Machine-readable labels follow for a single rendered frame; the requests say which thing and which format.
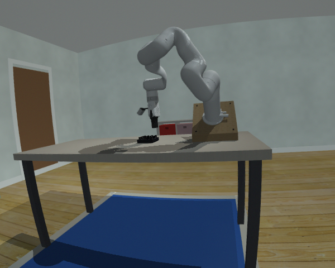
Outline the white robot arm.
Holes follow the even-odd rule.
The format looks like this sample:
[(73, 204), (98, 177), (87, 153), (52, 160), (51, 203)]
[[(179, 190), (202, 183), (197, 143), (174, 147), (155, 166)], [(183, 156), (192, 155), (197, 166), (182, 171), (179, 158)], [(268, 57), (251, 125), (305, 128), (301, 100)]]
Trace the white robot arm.
[[(151, 73), (162, 78), (145, 79), (143, 88), (146, 90), (147, 101), (158, 101), (158, 90), (164, 90), (167, 83), (165, 70), (160, 66), (160, 59), (173, 46), (176, 46), (179, 56), (185, 65), (180, 75), (185, 85), (194, 96), (203, 102), (203, 121), (208, 125), (217, 125), (228, 117), (221, 111), (220, 77), (213, 71), (204, 73), (207, 63), (193, 45), (188, 35), (178, 27), (169, 27), (158, 35), (154, 41), (148, 42), (137, 54), (138, 61)], [(224, 114), (223, 114), (224, 113)]]

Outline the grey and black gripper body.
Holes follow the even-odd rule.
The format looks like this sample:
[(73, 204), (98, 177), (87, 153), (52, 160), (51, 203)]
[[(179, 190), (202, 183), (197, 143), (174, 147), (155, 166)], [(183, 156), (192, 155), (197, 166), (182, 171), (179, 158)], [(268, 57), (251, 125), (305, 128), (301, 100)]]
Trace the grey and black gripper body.
[(148, 101), (148, 114), (150, 116), (150, 110), (152, 110), (152, 117), (159, 117), (160, 116), (160, 108), (158, 100)]

